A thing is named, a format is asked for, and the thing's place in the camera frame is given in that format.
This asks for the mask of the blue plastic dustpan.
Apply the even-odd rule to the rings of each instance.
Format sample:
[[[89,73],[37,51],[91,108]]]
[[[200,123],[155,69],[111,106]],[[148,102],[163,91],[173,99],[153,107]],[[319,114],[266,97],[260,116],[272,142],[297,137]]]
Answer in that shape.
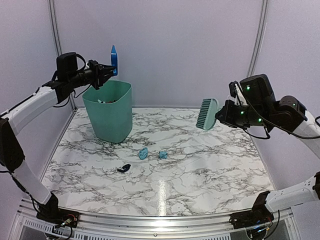
[[[113,76],[118,75],[118,54],[115,45],[112,46],[110,52],[111,65],[114,67]]]

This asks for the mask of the green hand brush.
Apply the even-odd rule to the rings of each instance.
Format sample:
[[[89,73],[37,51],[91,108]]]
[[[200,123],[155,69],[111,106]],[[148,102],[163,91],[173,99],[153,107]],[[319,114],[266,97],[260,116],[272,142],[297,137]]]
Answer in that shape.
[[[216,123],[216,113],[220,110],[220,103],[215,98],[204,98],[196,121],[196,127],[204,131],[211,130]]]

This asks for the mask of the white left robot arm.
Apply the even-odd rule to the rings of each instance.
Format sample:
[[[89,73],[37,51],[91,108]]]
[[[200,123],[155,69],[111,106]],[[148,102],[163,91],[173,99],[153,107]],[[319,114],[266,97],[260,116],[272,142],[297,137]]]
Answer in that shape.
[[[36,92],[5,110],[0,115],[0,164],[11,175],[15,184],[38,205],[38,218],[58,223],[63,219],[59,200],[45,187],[28,166],[18,140],[21,131],[40,114],[57,108],[76,88],[92,86],[98,90],[111,77],[118,74],[118,62],[110,65],[89,60],[78,68],[77,60],[58,60],[52,79]]]

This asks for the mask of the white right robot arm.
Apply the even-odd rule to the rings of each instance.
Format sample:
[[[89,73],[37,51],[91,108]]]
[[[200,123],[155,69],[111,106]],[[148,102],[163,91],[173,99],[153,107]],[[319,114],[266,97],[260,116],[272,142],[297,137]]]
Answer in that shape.
[[[215,119],[243,131],[262,127],[266,136],[256,136],[254,143],[271,180],[276,185],[281,180],[293,181],[259,193],[250,210],[231,215],[232,224],[273,220],[277,211],[320,200],[320,125],[297,98],[232,95]]]

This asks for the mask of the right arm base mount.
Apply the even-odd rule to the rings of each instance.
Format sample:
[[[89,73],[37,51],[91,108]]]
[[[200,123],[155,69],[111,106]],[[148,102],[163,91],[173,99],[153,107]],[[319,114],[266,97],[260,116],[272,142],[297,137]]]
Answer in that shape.
[[[234,229],[241,229],[271,222],[274,219],[271,212],[258,209],[232,213],[229,222]]]

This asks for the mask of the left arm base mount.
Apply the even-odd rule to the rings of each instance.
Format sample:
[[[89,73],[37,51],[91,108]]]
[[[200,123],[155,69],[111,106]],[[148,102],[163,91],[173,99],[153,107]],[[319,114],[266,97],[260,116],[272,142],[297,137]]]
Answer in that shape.
[[[44,209],[37,210],[36,217],[49,223],[53,223],[58,227],[76,228],[78,225],[80,213],[78,211],[59,208],[57,216],[47,213]]]

